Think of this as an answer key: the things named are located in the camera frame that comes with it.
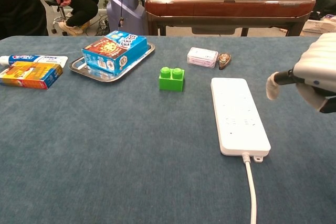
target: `white cable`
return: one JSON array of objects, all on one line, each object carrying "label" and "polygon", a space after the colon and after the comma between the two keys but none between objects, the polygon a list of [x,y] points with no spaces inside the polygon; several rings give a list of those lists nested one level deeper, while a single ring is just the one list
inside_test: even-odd
[{"label": "white cable", "polygon": [[257,198],[256,198],[256,191],[254,189],[252,171],[251,171],[251,160],[250,155],[248,153],[243,153],[243,161],[246,166],[246,173],[248,178],[248,184],[250,186],[250,194],[251,194],[251,224],[257,223]]}]

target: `table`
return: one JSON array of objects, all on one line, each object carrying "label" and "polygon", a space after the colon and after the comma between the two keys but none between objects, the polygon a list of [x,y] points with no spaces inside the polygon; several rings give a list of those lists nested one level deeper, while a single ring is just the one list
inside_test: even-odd
[{"label": "table", "polygon": [[299,36],[315,0],[145,0],[150,35],[165,26],[192,27],[194,33],[219,34],[223,29],[287,29]]},{"label": "table", "polygon": [[[96,39],[12,37],[0,49],[70,62]],[[267,77],[315,40],[149,37],[155,54],[117,83],[67,64],[47,91],[0,87],[0,223],[249,223],[243,161],[219,151],[213,77],[247,80],[269,137],[269,156],[251,165],[258,223],[334,223],[336,114],[315,112],[295,86],[265,95]],[[192,46],[233,60],[188,65]],[[185,69],[182,93],[159,91],[162,66]]]}]

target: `basket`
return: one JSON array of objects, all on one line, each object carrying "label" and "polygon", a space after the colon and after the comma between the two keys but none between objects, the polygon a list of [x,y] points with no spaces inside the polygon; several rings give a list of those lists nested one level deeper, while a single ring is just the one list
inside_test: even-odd
[{"label": "basket", "polygon": [[303,26],[302,31],[309,31],[311,33],[319,33],[319,34],[336,32],[336,22],[331,23],[309,19]]}]

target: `orange box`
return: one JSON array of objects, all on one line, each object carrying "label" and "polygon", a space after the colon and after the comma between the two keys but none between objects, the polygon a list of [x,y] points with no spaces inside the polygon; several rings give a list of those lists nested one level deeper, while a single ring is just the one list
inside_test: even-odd
[{"label": "orange box", "polygon": [[48,89],[62,73],[59,64],[17,61],[0,73],[0,84]]}]

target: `stool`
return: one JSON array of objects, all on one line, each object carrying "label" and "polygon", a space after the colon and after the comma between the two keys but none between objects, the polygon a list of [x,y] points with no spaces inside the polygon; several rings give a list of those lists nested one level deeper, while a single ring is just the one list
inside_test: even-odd
[{"label": "stool", "polygon": [[[64,13],[64,9],[62,6],[59,6],[56,2],[56,0],[44,0],[44,2],[46,2],[47,5],[49,6],[57,6],[57,11],[60,12],[61,16],[57,17],[57,18],[54,18],[54,21],[52,22],[52,30],[51,32],[53,34],[57,33],[56,29],[55,29],[55,24],[58,24],[60,22],[65,22],[67,20],[67,17],[65,16],[65,13]],[[67,36],[68,33],[66,31],[63,31],[62,32],[62,35],[63,36]]]}]

